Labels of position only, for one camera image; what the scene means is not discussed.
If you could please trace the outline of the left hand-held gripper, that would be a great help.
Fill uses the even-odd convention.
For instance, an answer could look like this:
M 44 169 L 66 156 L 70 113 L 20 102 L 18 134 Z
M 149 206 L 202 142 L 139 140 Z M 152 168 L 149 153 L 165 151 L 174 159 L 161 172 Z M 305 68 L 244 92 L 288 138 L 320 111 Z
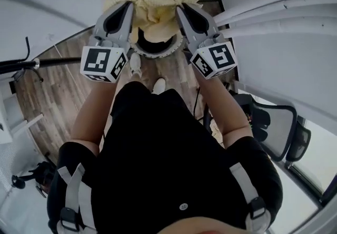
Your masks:
M 133 3 L 126 1 L 111 6 L 98 18 L 88 45 L 82 49 L 83 76 L 97 82 L 117 82 L 128 61 L 133 13 Z

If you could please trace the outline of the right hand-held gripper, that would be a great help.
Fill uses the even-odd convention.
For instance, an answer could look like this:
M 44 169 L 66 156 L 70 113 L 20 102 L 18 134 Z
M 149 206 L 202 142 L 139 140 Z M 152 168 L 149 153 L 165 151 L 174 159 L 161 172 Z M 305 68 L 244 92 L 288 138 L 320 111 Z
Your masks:
M 209 13 L 198 4 L 182 3 L 176 7 L 175 15 L 187 40 L 187 48 L 194 51 L 190 63 L 205 79 L 218 77 L 237 67 L 231 42 L 219 34 Z

